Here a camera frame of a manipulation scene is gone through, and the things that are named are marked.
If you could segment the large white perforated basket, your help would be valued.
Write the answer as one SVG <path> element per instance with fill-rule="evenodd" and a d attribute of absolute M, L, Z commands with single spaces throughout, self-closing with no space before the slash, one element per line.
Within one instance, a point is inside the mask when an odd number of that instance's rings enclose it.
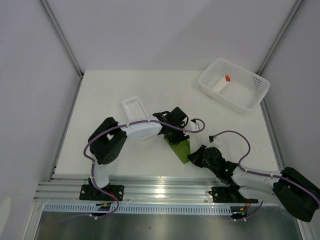
<path fill-rule="evenodd" d="M 213 91 L 212 87 L 225 75 L 230 77 L 229 85 L 221 92 Z M 265 78 L 222 58 L 211 63 L 197 83 L 206 96 L 240 115 L 256 110 L 271 85 Z"/>

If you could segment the white roll with orange cap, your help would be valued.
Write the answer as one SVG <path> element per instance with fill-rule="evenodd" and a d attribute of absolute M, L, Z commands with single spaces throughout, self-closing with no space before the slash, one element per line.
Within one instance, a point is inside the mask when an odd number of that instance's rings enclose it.
<path fill-rule="evenodd" d="M 231 82 L 231 78 L 229 75 L 223 76 L 220 80 L 216 82 L 216 84 L 212 87 L 212 90 L 220 93 L 225 87 L 227 87 Z"/>

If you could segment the aluminium frame post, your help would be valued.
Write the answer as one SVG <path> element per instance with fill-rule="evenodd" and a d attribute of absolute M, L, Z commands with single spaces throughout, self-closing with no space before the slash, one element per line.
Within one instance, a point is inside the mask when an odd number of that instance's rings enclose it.
<path fill-rule="evenodd" d="M 81 67 L 72 51 L 71 46 L 68 43 L 68 40 L 59 24 L 58 19 L 56 18 L 49 2 L 47 0 L 38 0 L 37 1 L 45 15 L 45 17 L 48 20 L 48 23 L 50 24 L 56 38 L 58 39 L 65 55 L 69 59 L 71 65 L 73 66 L 75 72 L 77 75 L 82 78 L 84 76 L 83 71 L 81 70 Z"/>
<path fill-rule="evenodd" d="M 272 59 L 279 62 L 281 57 L 290 57 L 290 49 L 301 53 L 308 44 L 314 44 L 314 37 L 320 35 L 320 2 L 318 0 L 295 0 L 284 23 L 281 25 L 269 50 L 262 60 L 257 74 L 262 75 Z"/>

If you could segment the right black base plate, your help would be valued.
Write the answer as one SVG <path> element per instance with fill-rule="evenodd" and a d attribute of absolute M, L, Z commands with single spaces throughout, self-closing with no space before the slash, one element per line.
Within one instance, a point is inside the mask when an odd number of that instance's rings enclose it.
<path fill-rule="evenodd" d="M 228 203 L 228 204 L 257 204 L 258 200 L 254 198 L 245 198 L 239 192 L 239 187 L 233 186 L 215 186 L 208 192 L 212 196 L 214 203 Z"/>

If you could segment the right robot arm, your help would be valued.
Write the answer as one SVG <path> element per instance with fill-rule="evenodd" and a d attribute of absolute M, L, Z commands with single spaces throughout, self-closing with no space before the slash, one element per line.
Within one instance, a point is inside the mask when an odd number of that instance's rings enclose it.
<path fill-rule="evenodd" d="M 258 172 L 243 170 L 227 161 L 216 147 L 202 145 L 187 157 L 192 164 L 206 168 L 225 185 L 212 187 L 214 203 L 253 204 L 263 201 L 278 205 L 293 217 L 311 222 L 320 207 L 320 189 L 292 167 L 282 171 Z"/>

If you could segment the right aluminium frame post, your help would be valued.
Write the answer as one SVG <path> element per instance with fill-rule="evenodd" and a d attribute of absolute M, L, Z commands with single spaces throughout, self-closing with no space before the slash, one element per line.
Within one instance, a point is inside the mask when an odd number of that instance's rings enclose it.
<path fill-rule="evenodd" d="M 314 44 L 314 37 L 320 35 L 320 2 L 318 0 L 295 0 L 284 23 L 281 25 L 269 50 L 262 60 L 257 74 L 262 75 L 272 59 L 279 62 L 281 57 L 290 57 L 290 49 L 301 53 L 308 44 Z"/>

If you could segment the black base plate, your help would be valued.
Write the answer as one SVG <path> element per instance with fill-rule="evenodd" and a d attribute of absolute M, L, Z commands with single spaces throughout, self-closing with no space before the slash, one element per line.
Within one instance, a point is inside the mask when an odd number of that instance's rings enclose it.
<path fill-rule="evenodd" d="M 125 187 L 123 185 L 108 185 L 102 188 L 103 191 L 115 196 L 118 201 L 123 200 Z M 114 201 L 115 199 L 100 190 L 96 189 L 92 184 L 84 184 L 81 186 L 79 199 L 82 201 Z"/>
<path fill-rule="evenodd" d="M 214 203 L 228 203 L 228 204 L 257 204 L 258 200 L 254 198 L 245 198 L 239 192 L 239 187 L 233 186 L 215 186 L 208 192 L 212 196 Z"/>

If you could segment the green paper napkin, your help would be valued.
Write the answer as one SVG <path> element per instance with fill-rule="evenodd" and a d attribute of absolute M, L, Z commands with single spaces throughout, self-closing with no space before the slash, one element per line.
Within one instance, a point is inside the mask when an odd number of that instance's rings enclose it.
<path fill-rule="evenodd" d="M 188 139 L 179 144 L 170 144 L 166 137 L 164 137 L 164 140 L 183 164 L 190 161 L 188 156 L 191 154 L 191 144 Z"/>

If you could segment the aluminium mounting rail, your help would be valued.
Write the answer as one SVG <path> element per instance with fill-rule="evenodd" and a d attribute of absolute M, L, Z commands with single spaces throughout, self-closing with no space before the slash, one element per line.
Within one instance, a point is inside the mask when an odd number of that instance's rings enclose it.
<path fill-rule="evenodd" d="M 88 175 L 55 174 L 41 181 L 35 191 L 35 202 L 79 202 L 82 185 Z M 111 176 L 112 185 L 123 185 L 122 204 L 205 205 L 212 203 L 212 187 L 224 187 L 214 176 Z"/>

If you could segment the left aluminium frame post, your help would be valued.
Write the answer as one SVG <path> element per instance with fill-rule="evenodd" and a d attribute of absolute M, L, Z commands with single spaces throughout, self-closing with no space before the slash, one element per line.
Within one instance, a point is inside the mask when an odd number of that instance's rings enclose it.
<path fill-rule="evenodd" d="M 68 40 L 59 24 L 58 19 L 56 18 L 49 2 L 47 0 L 38 0 L 37 1 L 45 15 L 45 17 L 48 20 L 48 23 L 50 24 L 56 38 L 58 39 L 65 55 L 69 59 L 71 65 L 73 66 L 75 72 L 77 75 L 82 78 L 84 76 L 83 71 L 81 70 L 81 67 L 72 51 L 71 46 L 68 43 Z"/>

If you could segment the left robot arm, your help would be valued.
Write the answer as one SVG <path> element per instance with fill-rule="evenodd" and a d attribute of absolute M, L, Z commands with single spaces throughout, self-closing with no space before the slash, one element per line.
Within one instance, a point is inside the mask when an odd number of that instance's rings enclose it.
<path fill-rule="evenodd" d="M 83 150 L 83 155 L 92 161 L 91 194 L 97 200 L 108 196 L 110 178 L 107 165 L 116 160 L 126 141 L 163 135 L 170 145 L 178 145 L 190 138 L 183 132 L 188 123 L 189 117 L 179 107 L 127 123 L 119 123 L 113 117 L 106 118 L 89 137 Z"/>

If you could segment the white slotted cutlery tray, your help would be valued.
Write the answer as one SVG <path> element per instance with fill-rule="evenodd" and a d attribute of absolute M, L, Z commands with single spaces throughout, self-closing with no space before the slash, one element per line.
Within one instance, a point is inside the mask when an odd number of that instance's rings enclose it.
<path fill-rule="evenodd" d="M 149 114 L 138 96 L 124 100 L 122 102 L 122 107 L 130 122 L 147 119 L 149 117 Z"/>

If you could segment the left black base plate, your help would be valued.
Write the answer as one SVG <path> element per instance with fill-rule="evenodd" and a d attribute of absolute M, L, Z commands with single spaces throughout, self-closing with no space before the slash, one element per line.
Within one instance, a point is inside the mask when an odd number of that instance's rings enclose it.
<path fill-rule="evenodd" d="M 118 201 L 123 200 L 125 187 L 123 185 L 108 185 L 102 188 L 103 191 L 115 196 Z M 100 190 L 96 189 L 92 184 L 84 184 L 81 186 L 79 199 L 82 201 L 114 201 L 115 199 Z"/>

